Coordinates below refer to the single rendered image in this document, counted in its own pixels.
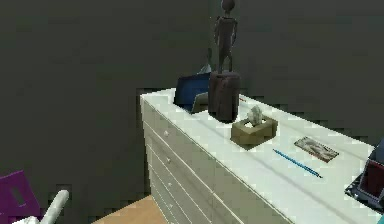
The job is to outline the white cylinder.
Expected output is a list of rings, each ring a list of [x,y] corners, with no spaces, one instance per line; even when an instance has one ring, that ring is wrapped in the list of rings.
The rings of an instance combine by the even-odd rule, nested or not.
[[[68,199],[69,192],[67,190],[60,190],[41,219],[29,216],[12,224],[55,224]]]

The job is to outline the white chest of drawers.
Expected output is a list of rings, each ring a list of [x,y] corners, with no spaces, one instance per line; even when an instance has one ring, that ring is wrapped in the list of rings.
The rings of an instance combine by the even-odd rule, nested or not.
[[[245,150],[230,140],[230,125],[173,98],[171,89],[140,97],[152,195],[169,224],[377,224],[378,212],[344,192],[372,146],[263,105],[276,136]],[[305,136],[339,155],[325,163],[296,147]]]

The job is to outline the grey patterned flat card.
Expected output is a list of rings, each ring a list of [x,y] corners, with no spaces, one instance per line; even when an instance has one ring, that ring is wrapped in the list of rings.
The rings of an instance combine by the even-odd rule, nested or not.
[[[333,149],[305,136],[299,140],[297,140],[294,145],[296,147],[301,148],[312,156],[320,159],[321,161],[328,163],[336,156],[339,155],[338,152]]]

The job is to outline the black tray with red box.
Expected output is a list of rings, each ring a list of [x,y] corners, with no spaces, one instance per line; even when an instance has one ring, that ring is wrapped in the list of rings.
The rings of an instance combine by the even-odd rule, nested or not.
[[[369,155],[363,172],[345,189],[345,194],[384,214],[384,138]]]

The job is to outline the dark brown figure statue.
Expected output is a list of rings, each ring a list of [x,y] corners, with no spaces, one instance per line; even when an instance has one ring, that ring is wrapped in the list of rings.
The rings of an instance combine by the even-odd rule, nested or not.
[[[214,43],[218,47],[217,70],[210,74],[208,113],[222,123],[232,123],[238,113],[240,75],[233,71],[232,47],[237,37],[238,22],[230,16],[235,0],[221,0],[223,16],[218,16],[214,28]]]

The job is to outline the blue pencil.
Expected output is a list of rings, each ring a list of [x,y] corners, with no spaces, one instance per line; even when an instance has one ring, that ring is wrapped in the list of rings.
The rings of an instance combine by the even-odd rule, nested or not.
[[[311,169],[310,167],[296,161],[295,159],[289,157],[288,155],[284,154],[283,152],[279,151],[279,150],[276,150],[276,149],[273,149],[273,151],[278,154],[279,156],[281,156],[282,158],[290,161],[291,163],[295,164],[296,166],[306,170],[307,172],[309,172],[310,174],[318,177],[318,178],[323,178],[318,172],[316,172],[315,170]]]

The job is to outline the purple box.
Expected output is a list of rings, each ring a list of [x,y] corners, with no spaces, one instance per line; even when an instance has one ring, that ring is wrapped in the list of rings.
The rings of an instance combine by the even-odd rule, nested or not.
[[[39,202],[23,170],[0,177],[0,224],[40,215]]]

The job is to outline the tan tissue box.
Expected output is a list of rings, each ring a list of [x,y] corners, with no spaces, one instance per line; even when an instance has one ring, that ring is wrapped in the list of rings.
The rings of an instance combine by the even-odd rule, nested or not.
[[[264,115],[259,106],[254,106],[246,119],[232,124],[230,140],[249,150],[274,138],[277,126],[275,119]]]

